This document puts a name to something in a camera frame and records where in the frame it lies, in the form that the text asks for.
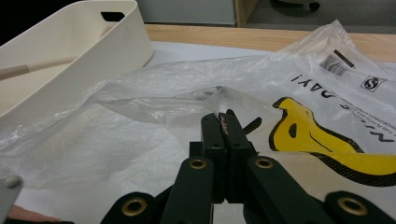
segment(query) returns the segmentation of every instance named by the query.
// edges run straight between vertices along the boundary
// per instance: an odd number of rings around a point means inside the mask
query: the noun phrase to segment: white plastic bag
[[[25,180],[24,205],[99,223],[120,196],[172,185],[201,117],[231,109],[243,127],[262,119],[248,140],[310,195],[351,191],[396,218],[393,72],[335,21],[269,56],[165,63],[110,80],[64,116],[2,131],[0,167]],[[243,221],[229,206],[215,207],[216,223]]]

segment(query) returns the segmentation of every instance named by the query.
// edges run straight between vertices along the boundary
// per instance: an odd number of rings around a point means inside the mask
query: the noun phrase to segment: floor
[[[259,0],[245,27],[312,31],[339,20],[349,33],[396,34],[395,0],[318,0],[320,8]]]

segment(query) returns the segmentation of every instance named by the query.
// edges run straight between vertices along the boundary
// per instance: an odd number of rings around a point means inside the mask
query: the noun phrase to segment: yellow graphic
[[[270,134],[272,150],[311,153],[339,175],[364,185],[396,185],[396,156],[365,154],[352,139],[317,124],[312,111],[291,98],[274,107],[283,110],[283,118]]]

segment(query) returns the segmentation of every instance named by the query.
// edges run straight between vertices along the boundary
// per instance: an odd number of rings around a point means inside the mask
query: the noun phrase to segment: brass ring
[[[274,166],[274,164],[271,161],[268,161],[266,159],[258,159],[254,163],[258,167],[263,168],[263,169],[269,169]]]
[[[204,169],[206,167],[206,162],[203,160],[193,160],[190,161],[190,167],[196,170]]]
[[[139,207],[137,207],[136,209],[130,209],[129,206],[133,203],[139,204]],[[135,217],[144,212],[147,206],[148,204],[143,198],[132,198],[131,200],[128,200],[123,204],[122,213],[127,217]]]
[[[342,209],[344,209],[345,211],[347,211],[352,215],[362,217],[362,216],[366,216],[368,213],[367,207],[356,199],[343,197],[343,198],[339,198],[337,202]],[[356,207],[351,207],[348,205],[348,203],[353,203],[356,205]]]

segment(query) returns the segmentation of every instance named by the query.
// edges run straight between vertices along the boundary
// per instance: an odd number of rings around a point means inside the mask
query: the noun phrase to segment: storage box
[[[71,109],[91,86],[142,67],[152,53],[136,1],[64,7],[0,48],[0,69],[38,69],[0,81],[0,125]]]

